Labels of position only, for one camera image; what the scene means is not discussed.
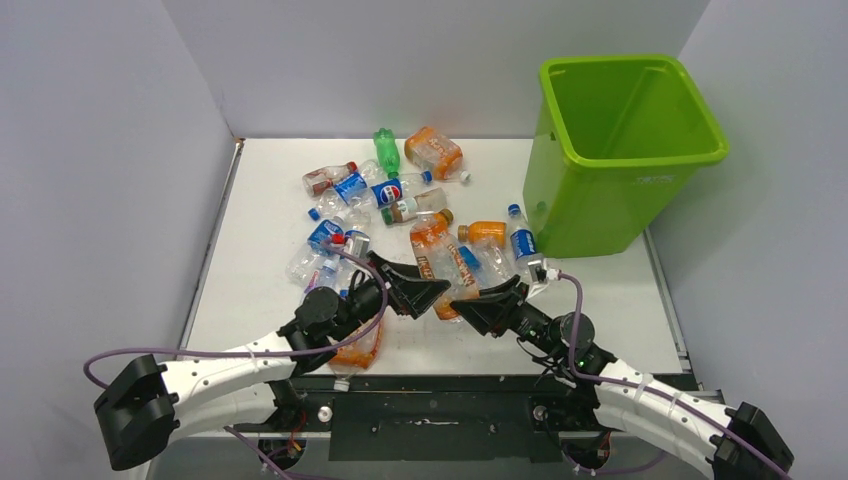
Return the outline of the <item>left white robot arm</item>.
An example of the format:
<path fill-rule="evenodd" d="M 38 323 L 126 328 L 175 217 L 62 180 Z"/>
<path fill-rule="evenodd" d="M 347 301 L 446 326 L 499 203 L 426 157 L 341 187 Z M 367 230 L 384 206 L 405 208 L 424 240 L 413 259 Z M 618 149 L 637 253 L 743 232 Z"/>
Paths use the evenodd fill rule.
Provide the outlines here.
<path fill-rule="evenodd" d="M 244 345 L 169 352 L 163 362 L 154 349 L 131 350 L 133 360 L 93 405 L 111 468 L 143 465 L 198 433 L 240 424 L 290 428 L 298 416 L 290 379 L 328 363 L 339 348 L 376 327 L 386 309 L 417 318 L 451 285 L 374 252 L 360 266 L 368 276 L 347 295 L 315 287 L 290 321 Z"/>

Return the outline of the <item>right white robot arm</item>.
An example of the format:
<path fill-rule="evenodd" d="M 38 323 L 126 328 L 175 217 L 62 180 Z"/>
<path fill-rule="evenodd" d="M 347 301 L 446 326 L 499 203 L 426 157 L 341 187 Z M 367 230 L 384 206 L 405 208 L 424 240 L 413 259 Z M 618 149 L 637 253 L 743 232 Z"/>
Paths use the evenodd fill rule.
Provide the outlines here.
<path fill-rule="evenodd" d="M 511 331 L 542 352 L 538 363 L 579 391 L 565 402 L 579 428 L 596 422 L 627 433 L 693 467 L 708 479 L 787 479 L 794 456 L 760 408 L 730 407 L 678 390 L 599 347 L 583 311 L 580 282 L 573 311 L 551 317 L 529 301 L 529 287 L 513 277 L 452 308 L 478 333 Z"/>

